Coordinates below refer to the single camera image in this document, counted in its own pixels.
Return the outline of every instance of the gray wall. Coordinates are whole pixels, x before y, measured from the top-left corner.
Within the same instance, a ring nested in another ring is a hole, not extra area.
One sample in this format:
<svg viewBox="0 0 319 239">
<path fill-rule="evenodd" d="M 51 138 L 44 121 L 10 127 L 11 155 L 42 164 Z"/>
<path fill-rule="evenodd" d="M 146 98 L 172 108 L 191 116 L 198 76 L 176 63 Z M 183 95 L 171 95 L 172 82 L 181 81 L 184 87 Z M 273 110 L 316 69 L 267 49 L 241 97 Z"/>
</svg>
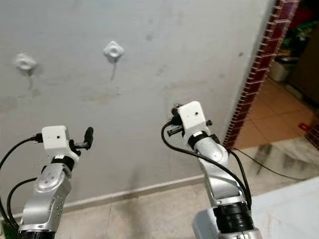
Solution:
<svg viewBox="0 0 319 239">
<path fill-rule="evenodd" d="M 194 158 L 163 145 L 160 128 L 174 103 L 198 100 L 223 139 L 270 2 L 1 1 L 1 155 L 43 126 L 67 125 L 82 140 L 91 125 L 94 145 L 68 202 L 198 175 Z M 102 53 L 111 40 L 126 51 L 116 69 Z M 31 79 L 13 64 L 21 52 L 39 63 Z M 2 197 L 46 162 L 40 144 L 14 152 Z M 29 191 L 19 190 L 15 211 Z"/>
</svg>

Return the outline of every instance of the tiled floor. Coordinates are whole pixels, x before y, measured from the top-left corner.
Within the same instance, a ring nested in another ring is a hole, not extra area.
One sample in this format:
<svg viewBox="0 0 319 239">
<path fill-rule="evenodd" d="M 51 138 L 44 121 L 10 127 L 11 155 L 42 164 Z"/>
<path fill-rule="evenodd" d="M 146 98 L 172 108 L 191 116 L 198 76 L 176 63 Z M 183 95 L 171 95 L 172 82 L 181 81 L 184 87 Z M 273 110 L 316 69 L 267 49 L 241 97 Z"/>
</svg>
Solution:
<svg viewBox="0 0 319 239">
<path fill-rule="evenodd" d="M 248 148 L 303 136 L 306 132 L 299 128 L 299 124 L 309 125 L 312 118 L 311 109 L 287 92 L 283 85 L 267 79 L 235 146 Z"/>
<path fill-rule="evenodd" d="M 259 162 L 286 175 L 307 179 L 319 175 L 319 152 L 304 138 L 244 151 Z M 261 168 L 241 153 L 238 153 L 238 156 L 246 171 L 252 195 L 296 184 L 295 180 Z M 238 165 L 232 159 L 229 160 L 230 167 L 238 175 Z M 203 184 L 186 186 L 65 213 L 56 238 L 195 239 L 192 220 L 197 212 L 209 207 Z M 263 220 L 256 219 L 256 223 L 257 227 L 266 228 L 262 233 L 269 236 L 267 226 L 262 227 Z"/>
</svg>

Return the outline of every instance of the silver robotic arm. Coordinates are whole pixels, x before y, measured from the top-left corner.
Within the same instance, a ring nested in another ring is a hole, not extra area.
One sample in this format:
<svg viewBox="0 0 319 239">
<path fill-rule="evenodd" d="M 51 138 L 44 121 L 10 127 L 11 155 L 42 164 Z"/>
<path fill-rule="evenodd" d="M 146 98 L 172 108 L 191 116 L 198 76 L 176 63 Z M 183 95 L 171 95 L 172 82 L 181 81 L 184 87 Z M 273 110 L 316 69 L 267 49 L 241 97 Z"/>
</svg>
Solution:
<svg viewBox="0 0 319 239">
<path fill-rule="evenodd" d="M 228 169 L 228 152 L 209 136 L 210 131 L 206 126 L 207 122 L 200 103 L 191 102 L 172 112 L 174 117 L 170 122 L 176 126 L 169 130 L 168 134 L 171 136 L 182 131 L 184 143 L 197 153 L 212 206 L 208 211 L 196 215 L 193 221 L 196 237 L 198 239 L 261 239 L 261 234 L 254 227 L 251 212 L 248 209 L 250 198 L 247 198 L 245 194 L 247 191 L 229 174 L 232 172 Z"/>
<path fill-rule="evenodd" d="M 20 239 L 54 238 L 64 201 L 71 191 L 71 171 L 81 154 L 77 149 L 91 147 L 93 129 L 87 129 L 81 144 L 69 140 L 67 128 L 63 125 L 43 128 L 42 138 L 51 163 L 38 176 L 32 196 L 25 204 L 18 229 Z"/>
</svg>

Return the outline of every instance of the black cable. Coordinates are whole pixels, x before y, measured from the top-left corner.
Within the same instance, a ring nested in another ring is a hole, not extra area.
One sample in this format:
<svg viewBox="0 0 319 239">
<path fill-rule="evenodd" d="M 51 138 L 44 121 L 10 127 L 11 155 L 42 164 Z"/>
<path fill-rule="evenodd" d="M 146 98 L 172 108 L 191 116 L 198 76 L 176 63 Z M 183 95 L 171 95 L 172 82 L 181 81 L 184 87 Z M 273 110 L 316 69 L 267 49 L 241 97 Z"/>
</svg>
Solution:
<svg viewBox="0 0 319 239">
<path fill-rule="evenodd" d="M 7 200 L 6 200 L 6 210 L 7 210 L 7 212 L 8 212 L 8 216 L 9 216 L 9 218 L 10 218 L 10 221 L 14 224 L 14 226 L 15 226 L 16 229 L 19 228 L 19 225 L 18 225 L 18 223 L 16 223 L 16 221 L 15 221 L 13 215 L 12 215 L 12 211 L 11 211 L 11 198 L 12 198 L 12 195 L 14 194 L 15 190 L 16 190 L 18 187 L 22 186 L 23 184 L 26 184 L 26 183 L 35 181 L 35 180 L 36 180 L 36 178 L 30 178 L 30 179 L 24 180 L 24 181 L 22 181 L 22 182 L 19 182 L 17 185 L 15 185 L 15 186 L 11 189 L 11 191 L 10 191 L 10 193 L 9 193 L 9 195 L 8 195 L 8 198 L 7 198 Z"/>
<path fill-rule="evenodd" d="M 18 148 L 20 145 L 26 143 L 26 142 L 29 142 L 29 141 L 33 141 L 34 140 L 34 137 L 30 137 L 30 138 L 27 138 L 25 140 L 22 140 L 21 142 L 17 143 L 15 146 L 12 147 L 12 149 L 9 150 L 8 153 L 6 153 L 6 155 L 3 157 L 3 159 L 1 160 L 0 162 L 0 171 L 1 171 L 1 168 L 4 164 L 4 162 L 7 160 L 7 158 L 9 157 L 9 155 L 16 149 Z M 8 216 L 6 215 L 6 212 L 3 208 L 3 205 L 2 205 L 2 201 L 1 201 L 1 197 L 0 197 L 0 213 L 1 215 L 3 216 L 3 219 L 4 221 L 8 224 L 8 225 L 11 225 L 13 228 L 15 228 L 14 226 L 14 223 L 10 221 L 10 219 L 8 218 Z"/>
<path fill-rule="evenodd" d="M 224 167 L 223 165 L 211 160 L 210 158 L 208 157 L 205 157 L 201 154 L 198 154 L 198 153 L 194 153 L 192 151 L 189 151 L 189 150 L 186 150 L 186 149 L 183 149 L 183 148 L 178 148 L 178 147 L 174 147 L 172 146 L 170 143 L 167 142 L 167 140 L 165 139 L 165 135 L 164 135 L 164 132 L 165 132 L 165 129 L 169 126 L 169 125 L 172 125 L 172 123 L 169 121 L 167 122 L 166 124 L 164 124 L 164 126 L 161 128 L 161 131 L 160 131 L 160 135 L 161 135 L 161 138 L 164 142 L 164 144 L 166 144 L 167 147 L 175 150 L 175 151 L 178 151 L 178 152 L 181 152 L 181 153 L 186 153 L 186 154 L 189 154 L 189 155 L 192 155 L 194 157 L 197 157 L 197 158 L 201 158 L 201 159 L 204 159 L 206 162 L 209 162 L 211 164 L 214 164 L 215 166 L 219 167 L 220 169 L 222 169 L 223 171 L 225 171 L 226 173 L 228 173 L 231 177 L 233 177 L 237 183 L 239 184 L 239 186 L 241 187 L 242 191 L 243 191 L 243 194 L 245 195 L 245 198 L 247 200 L 247 207 L 249 210 L 251 210 L 251 202 L 248 198 L 248 193 L 247 193 L 247 190 L 245 188 L 245 185 L 242 183 L 242 181 L 240 181 L 240 179 L 232 172 L 230 171 L 228 168 Z"/>
<path fill-rule="evenodd" d="M 251 199 L 251 192 L 250 192 L 250 187 L 249 187 L 249 184 L 248 184 L 248 181 L 247 181 L 247 177 L 246 177 L 246 174 L 245 174 L 245 170 L 244 170 L 244 167 L 239 159 L 239 157 L 237 156 L 236 153 L 234 153 L 233 151 L 229 150 L 228 151 L 231 155 L 233 155 L 235 157 L 235 159 L 237 160 L 237 163 L 238 163 L 238 166 L 239 166 L 239 169 L 240 169 L 240 172 L 241 172 L 241 175 L 243 177 L 243 180 L 244 180 L 244 183 L 245 183 L 245 187 L 246 187 L 246 190 L 247 190 L 247 194 L 248 194 L 248 198 L 250 200 L 250 203 L 252 203 L 252 199 Z"/>
<path fill-rule="evenodd" d="M 245 153 L 245 152 L 243 152 L 243 151 L 241 151 L 241 150 L 239 150 L 239 149 L 237 149 L 237 148 L 234 148 L 234 149 L 237 150 L 237 151 L 239 151 L 239 152 L 241 152 L 242 154 L 246 155 L 248 158 L 250 158 L 251 160 L 253 160 L 255 163 L 259 164 L 261 167 L 266 168 L 266 169 L 268 169 L 269 171 L 271 171 L 271 172 L 273 172 L 273 173 L 275 173 L 275 174 L 277 174 L 277 175 L 279 175 L 279 176 L 282 176 L 282 177 L 285 177 L 285 178 L 289 178 L 289 179 L 293 179 L 293 180 L 296 180 L 296 181 L 305 181 L 305 180 L 306 180 L 305 178 L 295 178 L 295 177 L 287 176 L 287 175 L 285 175 L 285 174 L 278 173 L 278 172 L 276 172 L 276 171 L 274 171 L 274 170 L 272 170 L 272 169 L 266 167 L 265 165 L 261 164 L 261 163 L 258 162 L 256 159 L 254 159 L 253 157 L 249 156 L 247 153 Z"/>
</svg>

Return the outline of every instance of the white wall anchor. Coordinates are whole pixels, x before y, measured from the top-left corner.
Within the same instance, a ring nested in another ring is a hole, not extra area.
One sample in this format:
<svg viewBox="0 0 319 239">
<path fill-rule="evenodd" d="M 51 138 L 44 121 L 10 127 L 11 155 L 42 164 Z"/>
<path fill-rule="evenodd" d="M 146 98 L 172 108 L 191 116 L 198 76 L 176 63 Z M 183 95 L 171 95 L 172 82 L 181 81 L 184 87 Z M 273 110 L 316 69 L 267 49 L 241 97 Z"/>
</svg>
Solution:
<svg viewBox="0 0 319 239">
<path fill-rule="evenodd" d="M 104 55 L 112 63 L 116 63 L 124 54 L 124 49 L 114 41 L 111 41 L 103 50 Z"/>
<path fill-rule="evenodd" d="M 21 71 L 32 72 L 35 69 L 37 62 L 31 56 L 19 53 L 15 58 L 15 65 Z"/>
</svg>

